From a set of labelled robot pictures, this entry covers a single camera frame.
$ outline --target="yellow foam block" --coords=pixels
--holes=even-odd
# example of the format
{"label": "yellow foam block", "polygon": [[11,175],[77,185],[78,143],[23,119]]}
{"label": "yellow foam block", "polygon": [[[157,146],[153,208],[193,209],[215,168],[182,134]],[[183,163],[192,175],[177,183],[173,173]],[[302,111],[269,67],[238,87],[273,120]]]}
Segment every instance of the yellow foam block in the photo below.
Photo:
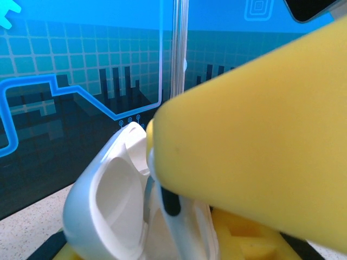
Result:
{"label": "yellow foam block", "polygon": [[162,185],[347,253],[347,17],[166,102]]}
{"label": "yellow foam block", "polygon": [[146,134],[146,158],[148,158],[153,147],[153,119],[147,124]]}
{"label": "yellow foam block", "polygon": [[301,260],[281,234],[218,209],[212,212],[221,260]]}
{"label": "yellow foam block", "polygon": [[55,255],[53,260],[82,260],[69,244],[65,244],[63,248]]}

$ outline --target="white curved plastic part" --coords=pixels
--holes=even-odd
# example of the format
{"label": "white curved plastic part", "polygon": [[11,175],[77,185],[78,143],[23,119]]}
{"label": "white curved plastic part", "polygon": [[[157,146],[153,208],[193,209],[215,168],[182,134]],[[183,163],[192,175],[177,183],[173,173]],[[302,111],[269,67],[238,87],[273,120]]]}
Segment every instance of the white curved plastic part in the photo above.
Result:
{"label": "white curved plastic part", "polygon": [[[63,230],[77,254],[85,260],[178,259],[155,185],[148,224],[143,220],[148,177],[146,132],[132,122],[110,138],[66,199]],[[217,260],[212,256],[218,246],[209,208],[204,204],[196,208],[210,230],[210,259]]]}

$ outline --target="speckled countertop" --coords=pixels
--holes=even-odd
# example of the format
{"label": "speckled countertop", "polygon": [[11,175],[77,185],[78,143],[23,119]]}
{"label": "speckled countertop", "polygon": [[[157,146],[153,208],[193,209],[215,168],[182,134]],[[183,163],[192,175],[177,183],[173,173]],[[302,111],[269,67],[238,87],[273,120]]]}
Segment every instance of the speckled countertop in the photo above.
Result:
{"label": "speckled countertop", "polygon": [[[62,227],[62,210],[71,186],[0,221],[0,260],[27,259],[44,241]],[[326,260],[347,260],[347,256],[312,246]]]}

